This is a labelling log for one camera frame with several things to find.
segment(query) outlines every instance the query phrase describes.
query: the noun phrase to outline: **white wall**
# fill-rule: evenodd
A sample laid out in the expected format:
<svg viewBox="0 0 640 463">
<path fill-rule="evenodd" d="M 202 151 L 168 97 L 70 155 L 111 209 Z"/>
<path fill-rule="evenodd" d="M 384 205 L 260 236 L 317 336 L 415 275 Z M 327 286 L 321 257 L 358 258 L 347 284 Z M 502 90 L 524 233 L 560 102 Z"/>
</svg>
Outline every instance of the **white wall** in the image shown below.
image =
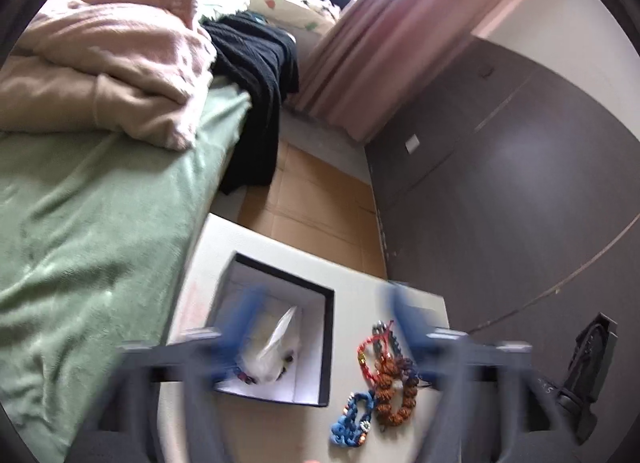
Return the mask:
<svg viewBox="0 0 640 463">
<path fill-rule="evenodd" d="M 475 34 L 562 75 L 640 139 L 640 56 L 602 2 L 517 1 Z"/>
</svg>

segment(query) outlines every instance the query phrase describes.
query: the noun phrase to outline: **white table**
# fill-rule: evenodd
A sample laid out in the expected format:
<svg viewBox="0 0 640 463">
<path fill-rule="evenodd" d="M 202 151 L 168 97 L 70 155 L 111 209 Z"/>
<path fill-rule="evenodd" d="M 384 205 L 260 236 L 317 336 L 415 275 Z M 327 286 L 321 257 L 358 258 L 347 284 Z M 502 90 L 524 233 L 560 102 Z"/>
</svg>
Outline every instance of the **white table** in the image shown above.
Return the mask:
<svg viewBox="0 0 640 463">
<path fill-rule="evenodd" d="M 366 391 L 356 349 L 379 319 L 389 319 L 385 281 L 278 243 L 220 217 L 209 215 L 178 298 L 169 342 L 181 332 L 202 327 L 218 278 L 234 251 L 335 290 L 334 350 L 328 407 L 265 403 L 211 393 L 218 416 L 225 423 L 228 447 L 236 463 L 302 463 L 313 460 L 367 463 L 412 461 L 438 399 L 430 389 L 418 392 L 412 419 L 385 433 L 375 420 L 366 443 L 345 449 L 329 442 L 330 426 L 342 414 L 349 393 Z M 442 297 L 411 290 L 418 307 L 432 309 L 438 326 L 448 327 Z M 167 463 L 188 463 L 180 403 L 180 383 L 162 385 L 158 427 Z"/>
</svg>

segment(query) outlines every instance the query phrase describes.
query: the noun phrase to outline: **folded blanket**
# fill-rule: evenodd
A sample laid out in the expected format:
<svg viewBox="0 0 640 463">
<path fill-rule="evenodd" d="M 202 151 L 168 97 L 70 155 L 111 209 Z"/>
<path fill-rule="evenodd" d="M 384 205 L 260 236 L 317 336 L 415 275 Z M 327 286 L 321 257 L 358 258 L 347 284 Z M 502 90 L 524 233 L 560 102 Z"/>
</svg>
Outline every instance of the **folded blanket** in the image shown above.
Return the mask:
<svg viewBox="0 0 640 463">
<path fill-rule="evenodd" d="M 49 0 L 0 70 L 0 130 L 97 128 L 191 147 L 216 53 L 196 5 Z"/>
</svg>

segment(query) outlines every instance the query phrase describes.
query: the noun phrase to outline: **gray floor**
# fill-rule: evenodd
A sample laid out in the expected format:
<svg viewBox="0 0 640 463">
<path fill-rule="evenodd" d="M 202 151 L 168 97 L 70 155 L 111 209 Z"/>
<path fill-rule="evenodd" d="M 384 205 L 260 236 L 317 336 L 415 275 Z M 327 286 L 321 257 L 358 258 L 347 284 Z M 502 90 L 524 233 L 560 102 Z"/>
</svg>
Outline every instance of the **gray floor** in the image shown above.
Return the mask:
<svg viewBox="0 0 640 463">
<path fill-rule="evenodd" d="M 343 130 L 283 109 L 280 113 L 280 138 L 354 178 L 371 183 L 363 146 Z M 246 187 L 239 188 L 228 196 L 218 193 L 210 212 L 234 223 L 238 222 L 245 194 Z"/>
</svg>

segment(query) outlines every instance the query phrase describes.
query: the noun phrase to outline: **clothes pile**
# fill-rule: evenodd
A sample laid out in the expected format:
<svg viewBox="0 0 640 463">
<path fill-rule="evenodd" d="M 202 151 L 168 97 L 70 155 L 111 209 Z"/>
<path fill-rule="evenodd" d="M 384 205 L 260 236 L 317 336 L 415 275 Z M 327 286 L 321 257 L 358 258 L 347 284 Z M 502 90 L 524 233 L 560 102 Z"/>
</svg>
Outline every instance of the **clothes pile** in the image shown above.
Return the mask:
<svg viewBox="0 0 640 463">
<path fill-rule="evenodd" d="M 280 107 L 288 94 L 298 92 L 295 42 L 250 12 L 204 21 L 202 27 L 217 51 L 211 72 L 226 75 L 252 100 L 220 190 L 228 194 L 242 185 L 269 185 L 278 155 Z"/>
<path fill-rule="evenodd" d="M 0 70 L 1 131 L 193 145 L 215 49 L 197 0 L 48 0 Z"/>
</svg>

